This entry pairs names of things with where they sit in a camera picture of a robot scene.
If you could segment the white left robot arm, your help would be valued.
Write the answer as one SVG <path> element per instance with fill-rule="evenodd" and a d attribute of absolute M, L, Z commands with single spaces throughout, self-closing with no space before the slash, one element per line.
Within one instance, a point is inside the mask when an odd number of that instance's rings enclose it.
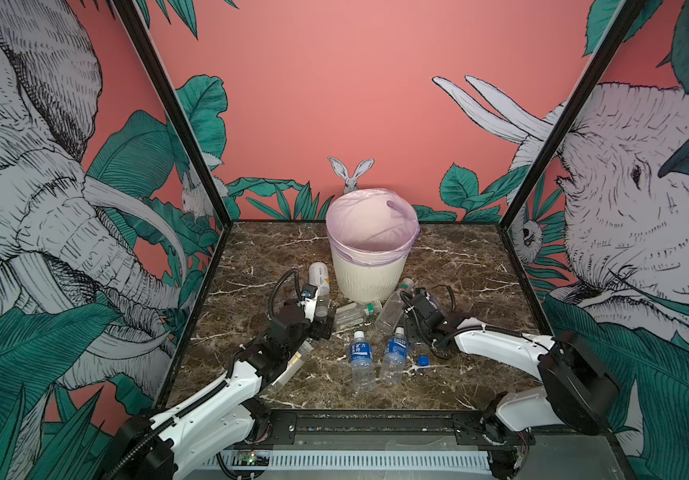
<path fill-rule="evenodd" d="M 312 300 L 288 301 L 262 335 L 238 347 L 224 375 L 154 416 L 126 421 L 110 442 L 96 479 L 184 479 L 214 454 L 270 429 L 258 394 L 276 382 L 308 340 L 328 340 L 334 312 Z"/>

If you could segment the clear bottle yellow label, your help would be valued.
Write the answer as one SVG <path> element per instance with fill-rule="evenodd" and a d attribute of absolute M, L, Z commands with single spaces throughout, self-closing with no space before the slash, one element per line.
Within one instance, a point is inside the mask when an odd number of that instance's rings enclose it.
<path fill-rule="evenodd" d="M 310 357 L 312 350 L 314 350 L 314 346 L 308 340 L 304 341 L 304 343 L 300 345 L 300 348 L 298 348 L 298 351 L 294 353 L 294 356 L 288 360 L 288 365 L 286 365 L 284 373 L 282 373 L 274 383 L 268 385 L 268 388 L 264 390 L 264 395 L 272 395 L 280 392 L 280 390 L 288 384 L 288 381 L 302 369 L 302 366 L 304 366 L 304 363 L 306 363 L 306 360 Z"/>

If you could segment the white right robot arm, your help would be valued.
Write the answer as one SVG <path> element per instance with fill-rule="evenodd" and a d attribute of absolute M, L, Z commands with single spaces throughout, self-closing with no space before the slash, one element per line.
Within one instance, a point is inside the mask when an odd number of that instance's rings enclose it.
<path fill-rule="evenodd" d="M 533 428 L 566 426 L 594 436 L 608 428 L 618 381 L 575 332 L 534 335 L 445 311 L 424 289 L 402 292 L 410 327 L 439 358 L 484 357 L 539 381 L 537 387 L 500 393 L 476 418 L 474 430 L 493 445 L 526 440 Z"/>

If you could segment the clear purple cap bottle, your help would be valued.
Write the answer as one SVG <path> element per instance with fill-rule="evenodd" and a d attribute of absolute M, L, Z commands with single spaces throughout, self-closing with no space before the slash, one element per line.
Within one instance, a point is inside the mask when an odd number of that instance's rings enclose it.
<path fill-rule="evenodd" d="M 398 288 L 388 296 L 380 314 L 378 314 L 374 321 L 374 327 L 378 333 L 388 336 L 394 332 L 394 328 L 396 328 L 403 316 L 403 301 L 400 294 L 411 294 L 413 286 L 414 282 L 412 279 L 403 278 Z"/>

